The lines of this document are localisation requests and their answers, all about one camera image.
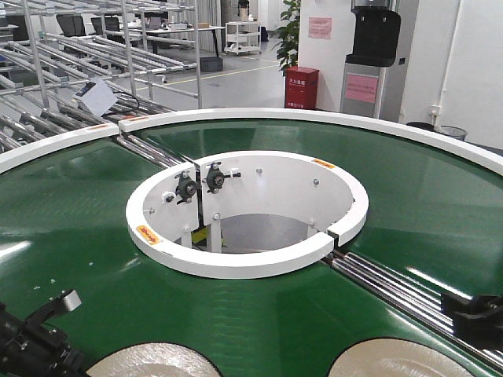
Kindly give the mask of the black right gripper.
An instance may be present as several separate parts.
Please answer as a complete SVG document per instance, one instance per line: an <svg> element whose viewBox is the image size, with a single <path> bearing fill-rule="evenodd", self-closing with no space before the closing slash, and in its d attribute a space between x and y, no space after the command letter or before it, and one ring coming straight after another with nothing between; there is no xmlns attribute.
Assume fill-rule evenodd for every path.
<svg viewBox="0 0 503 377"><path fill-rule="evenodd" d="M441 294L441 311L453 314L453 334L478 350L502 350L501 295Z"/></svg>

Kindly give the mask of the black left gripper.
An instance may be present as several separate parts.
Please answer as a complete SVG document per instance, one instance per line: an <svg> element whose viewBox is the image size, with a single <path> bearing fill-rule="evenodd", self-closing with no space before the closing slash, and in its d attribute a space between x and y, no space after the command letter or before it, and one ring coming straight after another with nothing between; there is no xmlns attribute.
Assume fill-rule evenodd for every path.
<svg viewBox="0 0 503 377"><path fill-rule="evenodd" d="M1 373L7 376L86 376L84 355L58 328L43 324L82 304L75 289L62 291L21 320L1 304Z"/></svg>

